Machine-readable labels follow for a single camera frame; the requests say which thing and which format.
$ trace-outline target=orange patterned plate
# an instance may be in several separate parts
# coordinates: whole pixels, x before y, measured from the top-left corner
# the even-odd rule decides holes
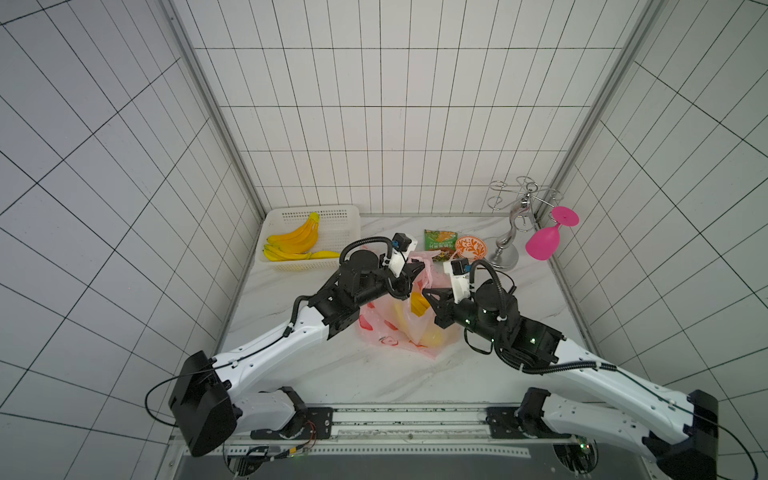
[[[469,261],[485,257],[488,248],[485,242],[472,235],[465,235],[456,240],[456,254]]]

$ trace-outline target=white tile wall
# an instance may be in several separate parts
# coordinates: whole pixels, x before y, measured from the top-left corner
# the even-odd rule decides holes
[[[222,16],[174,3],[265,208],[352,201],[398,214],[491,212],[490,181],[552,179],[643,6],[276,0]],[[333,168],[315,165],[320,151]],[[293,153],[292,173],[278,152]],[[297,178],[307,153],[312,175]],[[429,171],[406,167],[415,158]]]
[[[243,5],[228,22],[247,24]],[[0,12],[0,463],[9,478],[151,479],[170,429],[144,394],[188,353],[213,353],[256,206],[156,0]],[[209,13],[202,38],[232,47]],[[261,46],[238,33],[236,46]],[[240,78],[225,89],[253,104],[261,84],[243,94]]]
[[[557,252],[606,358],[716,396],[763,464],[764,3],[667,3],[567,177],[564,204],[583,223]],[[752,475],[727,436],[719,473]]]

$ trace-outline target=white plastic basket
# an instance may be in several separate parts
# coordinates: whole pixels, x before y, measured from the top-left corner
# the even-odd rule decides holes
[[[331,205],[326,207],[291,207],[271,210],[264,220],[256,245],[255,261],[268,265],[279,272],[300,272],[312,268],[339,266],[338,258],[318,260],[293,260],[272,262],[264,256],[264,245],[270,235],[282,235],[301,227],[312,213],[320,215],[318,239],[311,251],[341,250],[360,238],[360,210],[354,205]]]

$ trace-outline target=pink cup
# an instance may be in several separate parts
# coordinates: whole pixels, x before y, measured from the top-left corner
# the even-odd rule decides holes
[[[534,233],[533,237],[525,244],[525,251],[536,260],[548,260],[560,246],[560,227],[575,227],[579,218],[576,212],[567,207],[555,207],[552,209],[552,218],[557,225],[542,228]]]

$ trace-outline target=marble table surface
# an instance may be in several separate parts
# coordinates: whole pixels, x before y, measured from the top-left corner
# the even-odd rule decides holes
[[[424,229],[451,230],[487,239],[509,228],[505,217],[363,217],[361,225],[361,237],[392,237],[403,232],[420,241]],[[520,261],[508,272],[518,285],[515,296],[520,312],[583,345],[549,265],[525,252],[525,242],[531,235],[518,234],[515,246]],[[332,273],[333,269],[278,273],[255,263],[222,350],[235,349],[289,319],[296,296],[315,293]],[[479,282],[486,278],[487,273],[478,273]],[[472,340],[480,348],[488,345],[478,337]],[[269,372],[256,389],[270,391],[281,386],[292,386],[307,403],[517,403],[531,386],[573,400],[589,400],[563,380],[525,375],[510,369],[495,355],[475,353],[463,339],[446,346],[436,359],[430,359],[404,349],[370,345],[360,336],[357,323],[330,341],[289,358]]]

